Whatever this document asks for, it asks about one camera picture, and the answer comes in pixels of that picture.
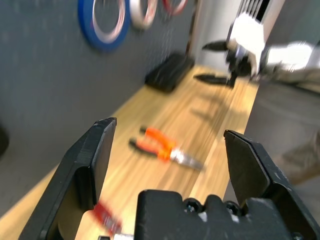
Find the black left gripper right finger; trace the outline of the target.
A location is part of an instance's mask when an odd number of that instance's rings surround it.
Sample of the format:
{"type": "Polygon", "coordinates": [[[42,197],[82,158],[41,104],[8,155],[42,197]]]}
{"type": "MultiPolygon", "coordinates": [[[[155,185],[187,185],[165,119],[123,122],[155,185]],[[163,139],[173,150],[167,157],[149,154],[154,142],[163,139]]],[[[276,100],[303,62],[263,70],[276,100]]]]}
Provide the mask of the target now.
{"type": "Polygon", "coordinates": [[[241,207],[232,238],[318,240],[318,223],[264,147],[233,130],[223,136],[230,182],[241,207]]]}

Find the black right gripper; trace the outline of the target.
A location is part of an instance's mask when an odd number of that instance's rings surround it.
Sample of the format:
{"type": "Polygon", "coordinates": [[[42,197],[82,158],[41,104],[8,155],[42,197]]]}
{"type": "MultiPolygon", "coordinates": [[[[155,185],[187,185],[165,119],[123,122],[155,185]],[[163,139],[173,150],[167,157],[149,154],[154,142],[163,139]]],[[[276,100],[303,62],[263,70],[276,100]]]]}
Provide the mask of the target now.
{"type": "Polygon", "coordinates": [[[212,41],[205,44],[202,50],[213,52],[225,52],[225,62],[228,64],[230,77],[216,76],[214,74],[197,74],[193,78],[209,85],[222,85],[234,87],[237,77],[247,77],[251,75],[251,63],[249,60],[248,51],[242,46],[237,46],[235,49],[228,49],[225,40],[212,41]]]}

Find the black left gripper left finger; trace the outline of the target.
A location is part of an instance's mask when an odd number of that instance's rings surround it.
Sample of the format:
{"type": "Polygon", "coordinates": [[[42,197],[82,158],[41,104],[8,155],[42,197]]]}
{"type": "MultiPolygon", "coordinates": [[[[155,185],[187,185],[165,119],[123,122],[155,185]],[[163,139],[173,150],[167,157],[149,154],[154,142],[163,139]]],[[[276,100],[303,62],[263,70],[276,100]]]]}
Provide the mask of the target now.
{"type": "Polygon", "coordinates": [[[75,239],[100,198],[116,126],[115,117],[98,120],[67,150],[19,239],[75,239]]]}

